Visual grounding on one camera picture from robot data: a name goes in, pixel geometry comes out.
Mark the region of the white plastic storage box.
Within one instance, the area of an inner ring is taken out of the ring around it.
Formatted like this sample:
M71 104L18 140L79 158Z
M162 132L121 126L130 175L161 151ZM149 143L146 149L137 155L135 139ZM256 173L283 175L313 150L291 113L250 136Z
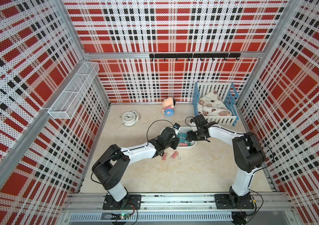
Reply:
M190 149L193 148L197 142L196 141L188 141L188 132L192 131L192 127L184 126L184 127L177 127L173 128L175 132L178 132L177 136L180 139L180 142L178 143L178 147L176 149Z

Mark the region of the pink binder clip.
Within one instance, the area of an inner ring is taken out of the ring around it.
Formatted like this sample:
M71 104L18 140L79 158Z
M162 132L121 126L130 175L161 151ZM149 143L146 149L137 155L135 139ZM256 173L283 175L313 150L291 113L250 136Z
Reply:
M164 154L163 154L162 157L161 157L161 160L166 161L167 158L168 158L168 153L167 153L167 152L164 152Z
M179 152L178 151L174 151L170 158L171 159L178 159L178 160L181 159L181 157L179 156Z

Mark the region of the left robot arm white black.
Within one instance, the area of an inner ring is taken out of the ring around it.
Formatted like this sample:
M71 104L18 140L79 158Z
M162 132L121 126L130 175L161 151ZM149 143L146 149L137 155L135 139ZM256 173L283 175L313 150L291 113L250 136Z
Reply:
M92 166L92 172L103 188L118 203L128 199L128 191L121 184L121 179L131 164L144 159L163 156L167 148L176 149L180 139L177 136L180 125L166 127L156 138L134 147L111 145Z

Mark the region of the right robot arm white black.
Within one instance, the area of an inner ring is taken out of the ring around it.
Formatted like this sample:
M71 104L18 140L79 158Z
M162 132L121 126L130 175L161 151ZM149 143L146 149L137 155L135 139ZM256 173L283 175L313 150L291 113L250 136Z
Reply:
M230 187L230 192L237 197L248 195L253 177L256 172L262 169L262 164L265 161L265 154L259 139L252 132L238 133L215 125L203 125L197 130L187 132L189 142L208 141L209 138L216 138L233 147L238 171L235 181Z

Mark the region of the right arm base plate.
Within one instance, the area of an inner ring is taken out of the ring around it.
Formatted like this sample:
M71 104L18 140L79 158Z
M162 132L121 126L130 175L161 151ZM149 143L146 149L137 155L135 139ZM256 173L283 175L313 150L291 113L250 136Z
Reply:
M252 210L255 209L254 202L251 198L250 193L244 196L237 196L236 194L216 194L214 200L217 209L242 209Z

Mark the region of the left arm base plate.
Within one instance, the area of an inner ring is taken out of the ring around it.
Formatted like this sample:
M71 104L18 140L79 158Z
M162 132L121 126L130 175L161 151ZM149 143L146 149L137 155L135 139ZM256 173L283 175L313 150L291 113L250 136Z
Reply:
M106 195L103 210L139 210L141 207L142 195L127 195L120 202L115 201L111 195Z

